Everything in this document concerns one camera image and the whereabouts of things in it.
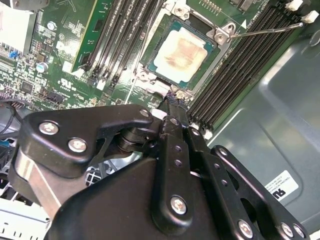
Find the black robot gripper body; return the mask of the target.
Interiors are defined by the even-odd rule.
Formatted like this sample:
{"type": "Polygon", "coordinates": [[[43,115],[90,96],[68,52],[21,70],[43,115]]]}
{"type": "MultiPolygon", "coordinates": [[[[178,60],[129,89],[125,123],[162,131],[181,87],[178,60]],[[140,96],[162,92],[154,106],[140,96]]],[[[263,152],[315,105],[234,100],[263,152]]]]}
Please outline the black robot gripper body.
{"type": "Polygon", "coordinates": [[[142,160],[117,171],[72,196],[57,212],[49,240],[226,240],[229,229],[214,219],[202,180],[192,175],[191,226],[179,236],[167,236],[155,225],[151,197],[156,162],[142,160]]]}

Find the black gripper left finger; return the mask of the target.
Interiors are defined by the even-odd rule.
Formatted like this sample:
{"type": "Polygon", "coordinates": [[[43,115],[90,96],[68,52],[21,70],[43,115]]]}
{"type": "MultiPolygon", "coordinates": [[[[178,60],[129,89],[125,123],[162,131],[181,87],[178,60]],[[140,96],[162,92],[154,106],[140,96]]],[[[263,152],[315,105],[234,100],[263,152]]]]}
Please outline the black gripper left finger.
{"type": "Polygon", "coordinates": [[[9,170],[13,188],[39,203],[53,224],[72,196],[131,164],[154,160],[152,220],[158,229],[188,229],[194,197],[178,100],[168,94],[152,111],[126,104],[27,115],[9,170]]]}

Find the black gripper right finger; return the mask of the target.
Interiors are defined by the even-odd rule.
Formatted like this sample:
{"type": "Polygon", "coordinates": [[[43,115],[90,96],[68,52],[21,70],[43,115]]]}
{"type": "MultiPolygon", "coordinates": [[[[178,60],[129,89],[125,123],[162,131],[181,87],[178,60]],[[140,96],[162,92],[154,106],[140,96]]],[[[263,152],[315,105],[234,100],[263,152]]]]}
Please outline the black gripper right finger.
{"type": "Polygon", "coordinates": [[[188,125],[187,106],[177,101],[184,125],[194,189],[193,225],[182,240],[307,240],[306,229],[225,147],[207,147],[188,125]]]}

